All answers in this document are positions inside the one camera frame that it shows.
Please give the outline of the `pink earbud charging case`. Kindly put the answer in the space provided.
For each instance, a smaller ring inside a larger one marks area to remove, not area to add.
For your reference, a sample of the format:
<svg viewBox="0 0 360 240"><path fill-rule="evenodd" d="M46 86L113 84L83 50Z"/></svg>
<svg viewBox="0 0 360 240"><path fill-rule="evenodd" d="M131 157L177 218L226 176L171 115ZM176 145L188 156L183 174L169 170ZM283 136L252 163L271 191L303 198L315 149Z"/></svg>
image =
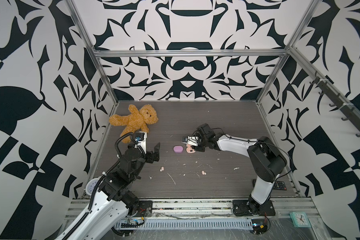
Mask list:
<svg viewBox="0 0 360 240"><path fill-rule="evenodd" d="M196 152L196 150L194 149L194 146L189 145L189 144L186 145L186 151L188 154L193 154Z"/></svg>

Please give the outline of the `purple earbud charging case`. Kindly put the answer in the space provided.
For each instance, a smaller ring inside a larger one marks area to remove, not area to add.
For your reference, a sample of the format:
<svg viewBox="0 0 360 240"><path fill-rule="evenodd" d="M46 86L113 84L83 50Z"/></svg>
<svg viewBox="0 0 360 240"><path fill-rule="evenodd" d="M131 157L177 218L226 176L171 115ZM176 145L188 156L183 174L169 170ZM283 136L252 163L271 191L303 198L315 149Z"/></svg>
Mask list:
<svg viewBox="0 0 360 240"><path fill-rule="evenodd" d="M184 148L182 146L174 146L173 147L173 151L176 153L176 154L180 154L184 151Z"/></svg>

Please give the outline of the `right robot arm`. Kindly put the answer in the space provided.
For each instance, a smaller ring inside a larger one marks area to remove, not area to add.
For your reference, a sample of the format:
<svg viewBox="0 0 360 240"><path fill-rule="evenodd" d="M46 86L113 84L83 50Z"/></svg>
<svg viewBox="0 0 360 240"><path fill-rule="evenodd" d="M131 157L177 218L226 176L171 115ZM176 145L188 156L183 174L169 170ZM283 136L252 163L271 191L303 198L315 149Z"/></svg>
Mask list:
<svg viewBox="0 0 360 240"><path fill-rule="evenodd" d="M271 192L276 180L287 166L287 159L268 137L243 139L232 137L224 132L215 133L208 124L197 128L195 150L205 151L208 147L217 151L232 152L248 157L257 175L254 189L247 201L233 201L234 215L275 216L271 202Z"/></svg>

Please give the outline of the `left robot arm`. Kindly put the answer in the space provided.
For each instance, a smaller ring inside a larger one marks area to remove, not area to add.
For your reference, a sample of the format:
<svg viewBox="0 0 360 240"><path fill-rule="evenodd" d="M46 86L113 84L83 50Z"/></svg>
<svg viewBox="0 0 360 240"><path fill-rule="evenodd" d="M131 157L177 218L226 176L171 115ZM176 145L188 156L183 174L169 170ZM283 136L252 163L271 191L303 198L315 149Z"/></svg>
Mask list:
<svg viewBox="0 0 360 240"><path fill-rule="evenodd" d="M145 164L160 159L160 145L147 151L147 133L127 133L115 142L118 161L96 182L91 198L76 219L57 237L59 240L99 240L112 231L120 237L130 236L145 223L123 221L139 212L139 198L130 188L140 178Z"/></svg>

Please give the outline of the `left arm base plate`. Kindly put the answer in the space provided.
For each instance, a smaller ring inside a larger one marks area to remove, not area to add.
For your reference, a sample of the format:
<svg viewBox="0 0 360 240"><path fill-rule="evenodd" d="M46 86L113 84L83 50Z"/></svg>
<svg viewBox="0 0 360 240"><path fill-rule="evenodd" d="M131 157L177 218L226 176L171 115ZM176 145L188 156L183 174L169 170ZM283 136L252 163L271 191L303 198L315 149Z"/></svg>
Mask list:
<svg viewBox="0 0 360 240"><path fill-rule="evenodd" d="M153 201L139 201L136 216L150 215L153 209Z"/></svg>

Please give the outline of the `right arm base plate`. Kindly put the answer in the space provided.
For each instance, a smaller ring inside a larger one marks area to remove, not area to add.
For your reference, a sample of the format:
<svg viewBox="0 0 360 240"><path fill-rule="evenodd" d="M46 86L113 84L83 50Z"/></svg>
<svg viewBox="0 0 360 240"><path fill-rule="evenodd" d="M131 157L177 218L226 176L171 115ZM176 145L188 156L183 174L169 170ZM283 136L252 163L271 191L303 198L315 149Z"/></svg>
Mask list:
<svg viewBox="0 0 360 240"><path fill-rule="evenodd" d="M237 217L244 216L275 216L276 211L271 200L262 205L255 200L233 200L233 214Z"/></svg>

